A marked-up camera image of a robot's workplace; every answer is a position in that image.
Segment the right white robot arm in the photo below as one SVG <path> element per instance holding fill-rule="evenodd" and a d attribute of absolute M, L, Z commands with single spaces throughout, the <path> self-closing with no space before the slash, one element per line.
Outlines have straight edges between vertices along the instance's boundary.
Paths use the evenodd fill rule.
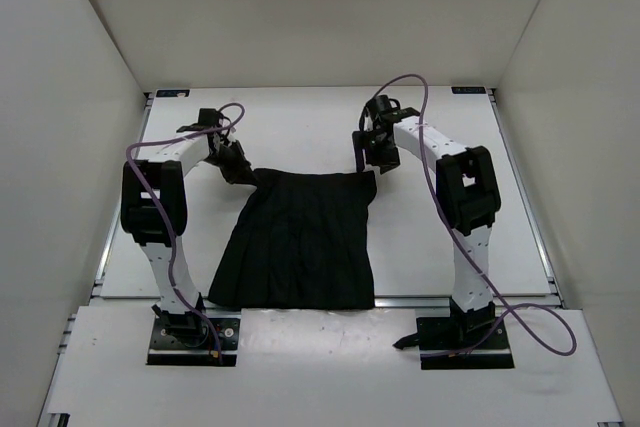
<path fill-rule="evenodd" d="M 454 288 L 450 298 L 449 338 L 471 347 L 493 323 L 495 305 L 487 283 L 489 240 L 501 198 L 490 152 L 468 147 L 421 123 L 417 111 L 362 114 L 352 133 L 356 169 L 386 173 L 400 165 L 404 149 L 423 162 L 440 219 L 454 244 Z"/>

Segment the black pleated skirt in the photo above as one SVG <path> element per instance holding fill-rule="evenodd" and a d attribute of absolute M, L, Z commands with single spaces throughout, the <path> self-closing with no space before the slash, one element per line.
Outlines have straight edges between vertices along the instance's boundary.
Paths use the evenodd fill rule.
<path fill-rule="evenodd" d="M 373 172 L 255 170 L 207 298 L 231 308 L 369 310 Z"/>

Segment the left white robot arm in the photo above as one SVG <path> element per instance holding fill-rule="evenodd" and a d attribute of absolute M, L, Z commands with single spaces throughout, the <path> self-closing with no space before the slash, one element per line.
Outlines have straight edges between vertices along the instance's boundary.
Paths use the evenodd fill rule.
<path fill-rule="evenodd" d="M 256 183 L 241 143 L 230 137 L 179 136 L 139 142 L 125 151 L 120 222 L 145 254 L 160 294 L 153 310 L 169 333 L 188 345 L 208 336 L 203 299 L 190 276 L 182 235 L 188 208 L 184 179 L 200 163 L 220 169 L 229 184 Z"/>

